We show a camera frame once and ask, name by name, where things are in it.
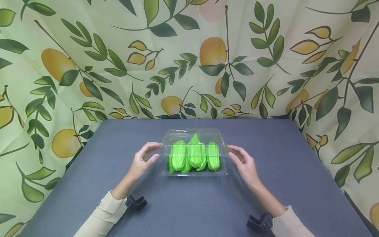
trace gray table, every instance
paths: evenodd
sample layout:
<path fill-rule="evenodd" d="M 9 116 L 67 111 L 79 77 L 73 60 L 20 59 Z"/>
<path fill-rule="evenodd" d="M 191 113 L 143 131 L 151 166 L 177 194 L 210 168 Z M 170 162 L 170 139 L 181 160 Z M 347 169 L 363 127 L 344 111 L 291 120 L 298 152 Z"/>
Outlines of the gray table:
<path fill-rule="evenodd" d="M 147 141 L 172 128 L 218 128 L 226 143 L 244 147 L 259 176 L 284 204 L 292 205 L 318 237 L 371 236 L 331 175 L 290 120 L 106 120 L 43 203 L 21 237 L 71 237 L 108 190 L 127 172 Z M 246 227 L 263 213 L 228 160 L 223 177 L 162 177 L 160 162 L 133 187 L 148 205 L 127 213 L 109 237 L 259 236 Z"/>

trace dark green leaf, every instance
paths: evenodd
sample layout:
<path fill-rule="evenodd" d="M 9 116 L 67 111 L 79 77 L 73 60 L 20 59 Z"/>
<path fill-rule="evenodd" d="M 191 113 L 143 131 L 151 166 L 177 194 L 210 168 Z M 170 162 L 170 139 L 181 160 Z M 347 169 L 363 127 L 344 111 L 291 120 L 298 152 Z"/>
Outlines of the dark green leaf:
<path fill-rule="evenodd" d="M 369 22 L 370 21 L 370 9 L 366 5 L 364 8 L 353 11 L 351 13 L 352 22 Z"/>
<path fill-rule="evenodd" d="M 12 53 L 22 53 L 28 48 L 13 39 L 0 39 L 0 49 L 4 49 Z"/>
<path fill-rule="evenodd" d="M 328 91 L 325 96 L 321 99 L 316 112 L 316 121 L 327 115 L 335 106 L 338 99 L 338 88 L 333 87 Z"/>
<path fill-rule="evenodd" d="M 217 76 L 225 68 L 225 64 L 199 66 L 199 68 L 209 76 Z"/>
<path fill-rule="evenodd" d="M 345 181 L 350 172 L 350 164 L 345 165 L 340 168 L 334 176 L 334 181 L 337 183 L 338 187 L 345 185 Z"/>
<path fill-rule="evenodd" d="M 337 131 L 335 133 L 334 140 L 337 140 L 337 138 L 341 135 L 341 133 L 345 130 L 345 128 L 348 126 L 351 116 L 351 110 L 345 107 L 341 107 L 337 112 L 337 119 L 338 119 L 338 127 Z"/>
<path fill-rule="evenodd" d="M 250 76 L 254 74 L 244 63 L 237 63 L 236 65 L 233 65 L 233 67 L 242 75 Z"/>
<path fill-rule="evenodd" d="M 221 93 L 222 96 L 225 98 L 226 94 L 228 93 L 229 89 L 229 74 L 227 72 L 224 72 L 224 76 L 221 80 Z"/>
<path fill-rule="evenodd" d="M 45 147 L 44 139 L 37 133 L 32 134 L 31 138 L 36 146 L 38 146 L 40 149 L 43 149 Z"/>
<path fill-rule="evenodd" d="M 29 3 L 27 7 L 29 7 L 32 10 L 35 10 L 38 13 L 41 13 L 44 16 L 52 16 L 56 14 L 56 12 L 53 9 L 41 3 Z"/>
<path fill-rule="evenodd" d="M 259 65 L 261 65 L 262 67 L 271 67 L 272 65 L 274 65 L 274 61 L 272 61 L 271 59 L 269 58 L 265 58 L 265 57 L 260 57 L 257 59 L 257 62 L 259 63 Z"/>
<path fill-rule="evenodd" d="M 175 30 L 167 23 L 161 23 L 159 25 L 150 28 L 150 31 L 158 37 L 171 37 L 176 36 Z"/>
<path fill-rule="evenodd" d="M 111 80 L 108 80 L 106 79 L 105 77 L 103 76 L 100 76 L 99 74 L 95 73 L 95 72 L 90 72 L 89 73 L 93 78 L 101 81 L 101 82 L 104 82 L 104 83 L 111 83 L 112 81 Z"/>
<path fill-rule="evenodd" d="M 176 14 L 174 18 L 186 30 L 200 29 L 199 24 L 192 17 Z"/>
<path fill-rule="evenodd" d="M 95 86 L 94 82 L 86 77 L 83 77 L 83 82 L 87 90 L 94 95 L 97 99 L 103 101 L 103 96 L 101 95 L 99 89 Z"/>
<path fill-rule="evenodd" d="M 112 91 L 111 89 L 105 88 L 105 87 L 101 87 L 101 86 L 100 86 L 100 89 L 102 91 L 104 91 L 107 95 L 109 95 L 110 97 L 112 97 L 115 100 L 117 100 L 118 102 L 120 102 L 120 104 L 124 105 L 124 103 L 122 102 L 120 97 L 114 91 Z"/>

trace floral backdrop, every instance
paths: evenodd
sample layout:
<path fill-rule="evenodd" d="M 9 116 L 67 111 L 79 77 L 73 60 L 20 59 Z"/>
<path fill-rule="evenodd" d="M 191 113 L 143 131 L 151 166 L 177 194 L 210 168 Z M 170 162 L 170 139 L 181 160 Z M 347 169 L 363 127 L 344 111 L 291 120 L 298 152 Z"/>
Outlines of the floral backdrop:
<path fill-rule="evenodd" d="M 288 118 L 379 236 L 379 0 L 1 0 L 0 236 L 105 119 Z"/>

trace hand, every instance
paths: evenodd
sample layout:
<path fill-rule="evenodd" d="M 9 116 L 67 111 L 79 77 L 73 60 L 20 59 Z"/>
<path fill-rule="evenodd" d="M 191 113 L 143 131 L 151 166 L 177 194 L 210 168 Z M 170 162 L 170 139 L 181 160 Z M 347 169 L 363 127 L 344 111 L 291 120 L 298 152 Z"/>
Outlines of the hand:
<path fill-rule="evenodd" d="M 231 151 L 229 152 L 229 157 L 236 164 L 238 172 L 248 188 L 256 189 L 260 187 L 262 183 L 258 177 L 253 157 L 241 147 L 233 145 L 227 145 L 227 147 Z"/>

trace green vegetable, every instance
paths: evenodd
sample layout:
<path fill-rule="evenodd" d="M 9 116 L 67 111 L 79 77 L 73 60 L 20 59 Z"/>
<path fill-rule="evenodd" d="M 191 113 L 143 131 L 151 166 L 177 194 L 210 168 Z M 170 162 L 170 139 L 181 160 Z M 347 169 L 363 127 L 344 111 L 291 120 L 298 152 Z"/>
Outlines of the green vegetable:
<path fill-rule="evenodd" d="M 220 168 L 220 157 L 219 157 L 218 146 L 216 143 L 212 142 L 208 144 L 207 148 L 207 162 L 210 170 L 216 171 Z"/>
<path fill-rule="evenodd" d="M 207 152 L 204 144 L 200 144 L 201 165 L 196 169 L 197 172 L 202 171 L 207 166 Z"/>

